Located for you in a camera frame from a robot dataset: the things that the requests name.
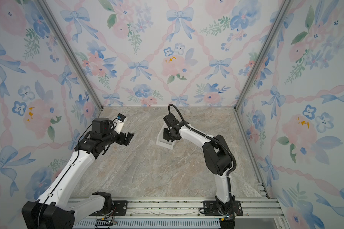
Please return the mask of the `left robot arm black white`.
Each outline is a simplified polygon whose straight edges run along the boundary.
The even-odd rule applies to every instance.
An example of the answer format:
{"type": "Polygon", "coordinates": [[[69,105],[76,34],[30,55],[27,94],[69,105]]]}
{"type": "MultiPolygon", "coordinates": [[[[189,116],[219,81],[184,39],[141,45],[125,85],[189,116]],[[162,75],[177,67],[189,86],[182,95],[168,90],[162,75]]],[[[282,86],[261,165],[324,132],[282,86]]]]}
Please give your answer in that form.
{"type": "Polygon", "coordinates": [[[105,218],[114,214],[116,207],[110,193],[98,191],[75,204],[68,201],[83,174],[99,155],[105,154],[114,143],[129,145],[134,134],[122,132],[126,121],[123,114],[118,114],[114,120],[101,117],[92,121],[91,130],[79,139],[64,170],[43,194],[22,208],[27,228],[71,229],[93,213],[105,218]]]}

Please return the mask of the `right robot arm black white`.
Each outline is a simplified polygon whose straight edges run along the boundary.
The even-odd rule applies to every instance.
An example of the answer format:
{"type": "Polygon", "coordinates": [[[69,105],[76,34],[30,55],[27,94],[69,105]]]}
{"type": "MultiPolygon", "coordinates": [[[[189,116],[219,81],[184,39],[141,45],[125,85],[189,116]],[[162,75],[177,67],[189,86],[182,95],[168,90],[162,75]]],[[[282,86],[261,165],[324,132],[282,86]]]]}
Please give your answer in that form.
{"type": "Polygon", "coordinates": [[[229,174],[235,168],[233,154],[221,135],[208,135],[187,122],[179,121],[174,114],[163,118],[166,128],[163,130],[163,139],[168,142],[188,140],[203,151],[205,165],[214,174],[216,183],[216,203],[221,215],[233,213],[233,193],[229,174]]]}

